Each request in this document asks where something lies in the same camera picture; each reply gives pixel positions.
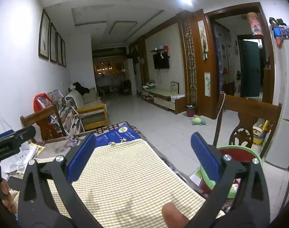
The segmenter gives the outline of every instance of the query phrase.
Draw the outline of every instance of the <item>yellow checkered cloth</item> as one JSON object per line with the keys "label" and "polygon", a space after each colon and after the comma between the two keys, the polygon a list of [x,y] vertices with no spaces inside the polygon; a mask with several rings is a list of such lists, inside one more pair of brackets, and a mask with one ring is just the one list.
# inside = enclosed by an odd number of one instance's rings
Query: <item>yellow checkered cloth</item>
{"label": "yellow checkered cloth", "polygon": [[[69,217],[54,182],[48,183],[60,213]],[[167,227],[161,214],[165,203],[191,219],[205,201],[142,139],[96,148],[72,185],[105,228]]]}

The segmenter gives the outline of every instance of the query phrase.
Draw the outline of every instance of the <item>red round object on shelf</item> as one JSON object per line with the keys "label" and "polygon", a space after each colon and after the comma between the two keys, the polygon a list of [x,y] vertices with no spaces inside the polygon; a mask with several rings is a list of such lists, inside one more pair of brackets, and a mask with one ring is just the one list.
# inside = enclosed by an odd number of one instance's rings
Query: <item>red round object on shelf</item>
{"label": "red round object on shelf", "polygon": [[164,51],[168,51],[169,50],[169,46],[167,46],[167,45],[164,45]]}

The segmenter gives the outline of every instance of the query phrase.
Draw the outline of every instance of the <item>open door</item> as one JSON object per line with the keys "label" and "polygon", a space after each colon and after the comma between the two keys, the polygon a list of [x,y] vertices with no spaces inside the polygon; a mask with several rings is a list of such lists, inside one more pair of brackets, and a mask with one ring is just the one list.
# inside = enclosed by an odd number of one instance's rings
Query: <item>open door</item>
{"label": "open door", "polygon": [[260,57],[256,42],[239,40],[241,97],[258,97],[260,91]]}
{"label": "open door", "polygon": [[218,68],[210,21],[201,9],[192,13],[190,25],[196,63],[196,114],[215,119],[218,106]]}

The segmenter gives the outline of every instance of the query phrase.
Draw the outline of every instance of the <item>green-rimmed bucket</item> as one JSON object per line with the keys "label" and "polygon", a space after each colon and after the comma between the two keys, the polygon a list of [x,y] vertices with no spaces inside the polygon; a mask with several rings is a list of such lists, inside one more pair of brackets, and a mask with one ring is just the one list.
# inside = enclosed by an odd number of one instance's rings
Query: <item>green-rimmed bucket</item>
{"label": "green-rimmed bucket", "polygon": [[[241,162],[250,162],[253,158],[257,158],[262,167],[261,158],[259,155],[254,152],[252,149],[247,148],[245,146],[221,146],[217,148],[221,154],[229,154],[233,159],[241,161]],[[199,187],[207,194],[210,194],[212,189],[215,186],[215,181],[212,181],[208,178],[205,170],[202,166],[200,166],[200,173],[202,175],[202,179],[200,181]],[[231,189],[228,194],[229,199],[233,199],[236,195],[237,190]]]}

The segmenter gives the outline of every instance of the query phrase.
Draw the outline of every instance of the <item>green plush turtle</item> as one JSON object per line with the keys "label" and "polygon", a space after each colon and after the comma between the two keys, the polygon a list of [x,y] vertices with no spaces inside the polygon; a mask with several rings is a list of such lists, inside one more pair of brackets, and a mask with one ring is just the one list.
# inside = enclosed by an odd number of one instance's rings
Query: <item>green plush turtle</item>
{"label": "green plush turtle", "polygon": [[207,124],[206,120],[200,118],[200,117],[197,116],[197,115],[194,115],[194,116],[193,116],[193,119],[192,119],[192,125],[199,125],[199,126],[201,126],[202,124],[203,124],[203,125],[206,125],[206,124]]}

